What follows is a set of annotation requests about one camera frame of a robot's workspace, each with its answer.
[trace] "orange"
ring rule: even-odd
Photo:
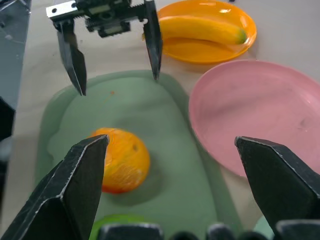
[[[108,135],[102,191],[120,194],[137,188],[146,179],[149,152],[136,135],[117,128],[99,128],[91,137]]]

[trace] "green tray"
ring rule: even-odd
[[[88,81],[87,96],[73,87],[58,92],[41,122],[36,183],[70,147],[98,128],[136,134],[150,153],[150,171],[137,189],[102,193],[96,220],[137,214],[160,224],[167,237],[188,230],[204,239],[206,229],[224,222],[242,230],[219,165],[200,147],[190,129],[188,96],[172,77],[158,82],[150,71],[126,71]]]
[[[269,223],[267,222],[265,216],[262,216],[258,222],[256,223],[254,229],[255,232],[261,233],[264,235],[267,239],[273,239],[275,234],[272,231],[271,227],[269,226]]]

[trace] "yellow banana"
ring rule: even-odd
[[[168,16],[159,20],[163,39],[187,38],[220,44],[243,44],[246,32],[234,24],[196,16]]]

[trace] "table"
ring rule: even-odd
[[[160,9],[175,0],[156,0]],[[13,153],[1,215],[1,232],[25,204],[34,186],[38,135],[48,101],[70,85],[61,63],[56,31],[45,7],[52,0],[33,0],[24,55],[14,132]],[[291,66],[320,81],[320,1],[236,0],[256,22],[258,37],[241,59],[272,61]],[[76,21],[78,45],[86,60],[88,78],[126,70],[150,69],[142,25],[132,23],[132,32],[109,38],[89,33],[83,19]],[[161,71],[176,78],[190,93],[197,79],[212,66],[197,66],[163,57]],[[252,228],[262,215],[247,180],[221,167],[244,228]]]

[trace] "pink plate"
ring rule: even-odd
[[[236,136],[286,145],[320,174],[320,85],[278,64],[220,64],[196,83],[189,101],[192,128],[220,164],[245,177]]]

